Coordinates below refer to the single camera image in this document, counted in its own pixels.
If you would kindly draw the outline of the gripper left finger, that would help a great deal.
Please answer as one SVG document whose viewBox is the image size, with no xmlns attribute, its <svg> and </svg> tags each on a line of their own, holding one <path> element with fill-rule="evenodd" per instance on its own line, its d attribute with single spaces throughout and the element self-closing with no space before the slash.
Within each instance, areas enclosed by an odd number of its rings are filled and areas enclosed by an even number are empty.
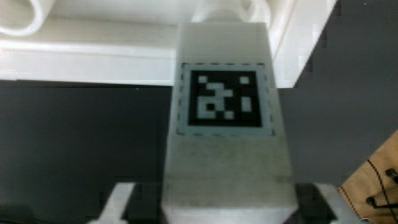
<svg viewBox="0 0 398 224">
<path fill-rule="evenodd" d="M 162 224 L 160 195 L 156 183 L 117 182 L 87 224 Z"/>
</svg>

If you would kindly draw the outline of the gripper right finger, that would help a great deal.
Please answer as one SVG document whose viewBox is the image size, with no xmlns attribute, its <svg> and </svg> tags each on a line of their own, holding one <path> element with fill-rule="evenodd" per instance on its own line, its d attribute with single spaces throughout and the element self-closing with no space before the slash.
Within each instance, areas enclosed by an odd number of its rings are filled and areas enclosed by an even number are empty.
<svg viewBox="0 0 398 224">
<path fill-rule="evenodd" d="M 290 216 L 290 224 L 371 224 L 359 218 L 330 184 L 295 185 L 298 209 Z"/>
</svg>

